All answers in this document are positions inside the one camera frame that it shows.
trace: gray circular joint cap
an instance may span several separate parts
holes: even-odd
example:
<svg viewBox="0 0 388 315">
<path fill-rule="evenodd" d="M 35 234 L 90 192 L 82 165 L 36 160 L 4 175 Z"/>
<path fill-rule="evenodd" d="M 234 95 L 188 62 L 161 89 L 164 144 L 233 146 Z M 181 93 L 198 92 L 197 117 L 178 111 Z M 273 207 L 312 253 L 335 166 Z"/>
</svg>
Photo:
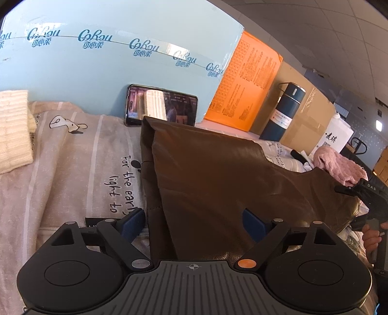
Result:
<svg viewBox="0 0 388 315">
<path fill-rule="evenodd" d="M 147 268 L 151 263 L 149 260 L 146 259 L 136 259 L 132 262 L 132 267 L 133 268 L 138 268 L 138 269 L 144 269 Z"/>
</svg>

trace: brown leather garment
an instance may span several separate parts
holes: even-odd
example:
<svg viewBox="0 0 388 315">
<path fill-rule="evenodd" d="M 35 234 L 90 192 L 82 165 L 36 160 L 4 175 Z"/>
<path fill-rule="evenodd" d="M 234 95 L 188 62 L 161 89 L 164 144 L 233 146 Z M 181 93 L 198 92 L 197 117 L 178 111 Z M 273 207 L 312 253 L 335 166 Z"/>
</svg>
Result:
<svg viewBox="0 0 388 315">
<path fill-rule="evenodd" d="M 141 134 L 151 258 L 235 262 L 254 242 L 242 211 L 292 226 L 324 221 L 344 229 L 359 200 L 314 168 L 295 173 L 269 162 L 250 140 L 146 117 Z"/>
</svg>

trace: human hand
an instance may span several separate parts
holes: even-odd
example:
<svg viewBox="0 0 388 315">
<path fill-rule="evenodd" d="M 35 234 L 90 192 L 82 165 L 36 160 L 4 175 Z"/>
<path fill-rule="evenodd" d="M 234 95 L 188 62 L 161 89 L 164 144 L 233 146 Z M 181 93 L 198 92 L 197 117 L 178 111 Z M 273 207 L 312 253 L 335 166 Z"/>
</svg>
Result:
<svg viewBox="0 0 388 315">
<path fill-rule="evenodd" d="M 382 223 L 381 228 L 388 230 L 388 222 Z M 373 252 L 377 249 L 379 243 L 381 242 L 380 231 L 371 230 L 368 224 L 365 224 L 362 228 L 362 240 L 364 241 L 364 248 L 366 250 L 366 255 Z"/>
</svg>

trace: ribbed knit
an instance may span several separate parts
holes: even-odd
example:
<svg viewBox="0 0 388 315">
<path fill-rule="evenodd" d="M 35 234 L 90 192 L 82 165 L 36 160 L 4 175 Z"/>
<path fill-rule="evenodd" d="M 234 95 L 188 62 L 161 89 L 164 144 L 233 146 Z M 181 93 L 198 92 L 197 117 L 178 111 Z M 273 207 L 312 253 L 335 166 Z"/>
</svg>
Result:
<svg viewBox="0 0 388 315">
<path fill-rule="evenodd" d="M 0 92 L 0 174 L 33 161 L 30 132 L 36 124 L 27 104 L 25 90 Z"/>
</svg>

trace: orange circular joint cap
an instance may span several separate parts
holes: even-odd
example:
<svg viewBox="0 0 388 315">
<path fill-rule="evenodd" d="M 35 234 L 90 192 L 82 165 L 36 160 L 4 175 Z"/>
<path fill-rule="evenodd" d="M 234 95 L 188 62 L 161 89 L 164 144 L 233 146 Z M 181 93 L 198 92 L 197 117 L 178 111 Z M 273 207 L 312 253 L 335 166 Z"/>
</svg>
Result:
<svg viewBox="0 0 388 315">
<path fill-rule="evenodd" d="M 242 259 L 238 263 L 238 266 L 245 269 L 256 267 L 256 262 L 252 259 Z"/>
</svg>

